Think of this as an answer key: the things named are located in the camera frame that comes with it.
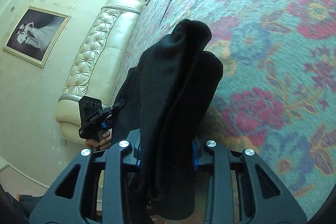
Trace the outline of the left hand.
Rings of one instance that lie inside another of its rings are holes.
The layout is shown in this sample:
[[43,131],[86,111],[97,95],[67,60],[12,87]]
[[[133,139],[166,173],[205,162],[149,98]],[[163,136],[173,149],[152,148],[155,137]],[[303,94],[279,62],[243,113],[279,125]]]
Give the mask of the left hand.
[[100,138],[100,141],[94,139],[87,139],[85,141],[85,148],[90,149],[93,152],[104,151],[111,147],[112,143],[112,129],[104,132]]

